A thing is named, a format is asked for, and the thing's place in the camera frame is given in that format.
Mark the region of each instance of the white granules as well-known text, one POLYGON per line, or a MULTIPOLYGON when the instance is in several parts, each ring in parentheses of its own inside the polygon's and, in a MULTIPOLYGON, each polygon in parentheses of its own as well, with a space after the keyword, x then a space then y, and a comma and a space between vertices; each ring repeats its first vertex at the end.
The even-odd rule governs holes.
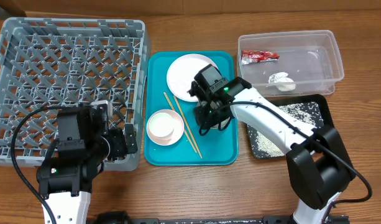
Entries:
MULTIPOLYGON (((310 111, 312 114, 309 114, 301 110, 304 107, 305 105, 301 103, 296 103, 292 105, 279 106, 278 108, 296 119, 299 119, 305 123, 316 126, 315 121, 312 119, 313 117, 312 114, 314 114, 315 116, 320 116, 320 112, 318 111, 318 104, 315 102, 308 103, 307 105, 308 111, 310 111)), ((279 150, 279 148, 275 144, 273 144, 269 139, 267 139, 265 136, 260 134, 258 131, 256 133, 253 133, 252 131, 248 131, 248 133, 249 133, 250 139, 252 139, 252 137, 256 137, 255 139, 256 144, 251 144, 252 151, 255 151, 255 147, 257 147, 258 151, 262 151, 264 152, 264 154, 266 154, 266 157, 284 156, 283 152, 279 150)))

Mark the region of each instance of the white cup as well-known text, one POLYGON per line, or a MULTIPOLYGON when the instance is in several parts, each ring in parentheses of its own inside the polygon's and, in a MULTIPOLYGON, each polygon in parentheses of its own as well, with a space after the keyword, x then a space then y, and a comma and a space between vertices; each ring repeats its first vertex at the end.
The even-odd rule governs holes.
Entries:
POLYGON ((175 120, 168 113, 157 113, 150 118, 149 130, 157 138, 168 140, 174 130, 175 120))

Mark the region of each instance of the gray wire dish rack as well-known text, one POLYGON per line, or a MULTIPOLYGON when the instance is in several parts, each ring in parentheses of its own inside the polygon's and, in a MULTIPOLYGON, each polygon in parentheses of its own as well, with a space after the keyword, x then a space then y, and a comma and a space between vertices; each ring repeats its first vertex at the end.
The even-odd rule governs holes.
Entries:
MULTIPOLYGON (((0 34, 0 166, 12 164, 9 144, 14 127, 30 111, 108 100, 114 106, 109 127, 133 125, 138 151, 105 162, 105 169, 136 169, 150 49, 142 21, 6 20, 0 34)), ((19 165, 41 165, 57 136, 56 114, 39 113, 22 127, 15 149, 19 165)))

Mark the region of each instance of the white plate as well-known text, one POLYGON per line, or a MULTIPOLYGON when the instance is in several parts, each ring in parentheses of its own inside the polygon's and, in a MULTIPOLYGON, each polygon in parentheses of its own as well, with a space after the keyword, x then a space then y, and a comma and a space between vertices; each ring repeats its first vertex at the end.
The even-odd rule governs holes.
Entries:
POLYGON ((197 102, 197 97, 190 96, 188 91, 195 75, 209 64, 218 68, 210 58, 200 54, 188 54, 177 58, 167 72, 168 88, 181 100, 197 102))
POLYGON ((149 129, 149 123, 150 123, 150 119, 149 119, 147 121, 147 125, 146 125, 146 133, 147 133, 148 137, 150 138, 150 140, 152 140, 154 143, 156 143, 160 146, 169 146, 169 145, 172 145, 175 142, 179 141, 179 139, 182 137, 183 132, 185 130, 185 124, 183 123, 182 117, 177 112, 175 112, 173 110, 159 110, 159 111, 155 112, 150 117, 152 118, 157 113, 167 113, 167 114, 172 116, 172 118, 174 120, 173 133, 171 135, 171 138, 167 139, 167 140, 163 140, 161 138, 158 138, 157 136, 154 136, 149 129))

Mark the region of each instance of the pink plate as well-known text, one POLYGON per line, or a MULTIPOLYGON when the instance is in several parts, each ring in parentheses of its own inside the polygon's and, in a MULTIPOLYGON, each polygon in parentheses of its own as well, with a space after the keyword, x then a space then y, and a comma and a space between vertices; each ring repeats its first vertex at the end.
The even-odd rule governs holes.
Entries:
POLYGON ((150 129, 149 129, 150 119, 149 119, 147 121, 147 125, 146 125, 146 133, 147 133, 148 137, 150 138, 150 140, 152 140, 154 143, 156 143, 160 146, 170 146, 170 145, 174 144, 175 142, 179 141, 179 139, 182 137, 183 132, 185 130, 185 124, 183 123, 182 117, 177 112, 175 112, 173 110, 159 110, 159 111, 155 112, 150 117, 152 118, 157 113, 167 113, 167 114, 171 115, 172 118, 175 120, 175 124, 174 124, 175 127, 173 128, 173 133, 172 133, 171 139, 163 140, 163 139, 160 139, 160 138, 154 136, 150 132, 150 129))

